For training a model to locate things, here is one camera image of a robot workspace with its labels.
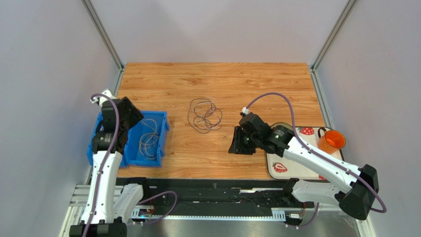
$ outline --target black mug handle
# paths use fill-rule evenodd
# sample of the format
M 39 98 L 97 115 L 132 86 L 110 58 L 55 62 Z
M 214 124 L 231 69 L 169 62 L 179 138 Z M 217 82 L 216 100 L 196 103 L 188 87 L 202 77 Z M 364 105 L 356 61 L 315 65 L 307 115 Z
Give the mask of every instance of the black mug handle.
M 326 129 L 324 127 L 321 127 L 317 130 L 317 135 L 319 136 L 319 138 L 322 137 L 322 135 L 320 135 L 320 130 L 323 130 L 324 133 L 326 133 Z

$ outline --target gray floor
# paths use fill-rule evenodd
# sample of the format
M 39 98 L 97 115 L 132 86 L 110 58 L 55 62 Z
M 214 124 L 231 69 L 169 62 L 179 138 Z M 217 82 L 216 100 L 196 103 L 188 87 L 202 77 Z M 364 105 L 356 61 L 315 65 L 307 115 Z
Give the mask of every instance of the gray floor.
M 308 211 L 305 221 L 313 213 Z M 162 220 L 150 226 L 127 227 L 128 237 L 359 237 L 355 219 L 343 212 L 319 212 L 307 228 L 292 230 L 268 221 Z

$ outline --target orange mug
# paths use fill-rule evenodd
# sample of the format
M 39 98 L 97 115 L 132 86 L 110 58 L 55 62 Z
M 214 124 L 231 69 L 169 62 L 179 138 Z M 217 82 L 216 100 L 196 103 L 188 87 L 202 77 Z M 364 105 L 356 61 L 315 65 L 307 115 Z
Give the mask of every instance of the orange mug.
M 320 130 L 322 130 L 325 135 L 321 136 Z M 319 135 L 320 138 L 317 143 L 319 149 L 328 154 L 333 154 L 335 151 L 343 148 L 346 144 L 345 137 L 336 130 L 326 131 L 324 127 L 321 127 L 317 130 L 317 135 Z

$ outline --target white backdrop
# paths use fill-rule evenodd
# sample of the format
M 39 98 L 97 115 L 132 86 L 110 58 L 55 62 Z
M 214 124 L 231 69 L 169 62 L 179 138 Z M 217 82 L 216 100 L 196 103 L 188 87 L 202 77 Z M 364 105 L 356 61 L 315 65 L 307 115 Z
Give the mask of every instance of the white backdrop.
M 0 1 L 0 236 L 58 236 L 118 70 L 81 1 Z
M 378 237 L 421 231 L 420 22 L 419 0 L 361 0 L 319 70 L 345 159 L 378 170 Z
M 126 62 L 312 64 L 347 0 L 93 0 Z

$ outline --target blue crate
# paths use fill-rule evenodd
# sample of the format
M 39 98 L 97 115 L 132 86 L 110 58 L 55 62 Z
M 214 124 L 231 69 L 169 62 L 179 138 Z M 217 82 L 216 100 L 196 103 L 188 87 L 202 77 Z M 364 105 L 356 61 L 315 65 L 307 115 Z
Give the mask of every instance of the blue crate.
M 88 149 L 86 150 L 86 156 L 88 157 L 89 164 L 93 164 L 93 152 L 92 152 L 92 138 L 95 136 L 96 133 L 96 127 L 98 127 L 99 122 L 102 121 L 102 113 L 98 114 L 98 118 L 96 119 L 95 127 L 93 128 L 92 136 L 89 141 Z M 124 159 L 124 155 L 122 158 L 122 162 L 120 163 L 120 167 L 127 167 L 126 160 Z
M 138 166 L 158 166 L 162 167 L 162 158 L 165 156 L 164 147 L 167 141 L 167 133 L 169 131 L 169 124 L 167 121 L 167 113 L 161 111 L 142 111 L 144 119 L 142 119 L 136 126 L 134 126 L 128 132 L 128 141 L 124 149 L 124 156 L 126 163 L 129 165 Z M 154 130 L 144 125 L 150 125 L 152 127 L 155 124 L 146 119 L 152 119 L 157 123 L 157 134 L 159 135 L 159 141 L 157 146 L 146 149 L 150 154 L 156 154 L 153 159 L 147 158 L 142 155 L 139 150 L 139 140 L 145 133 L 153 133 Z

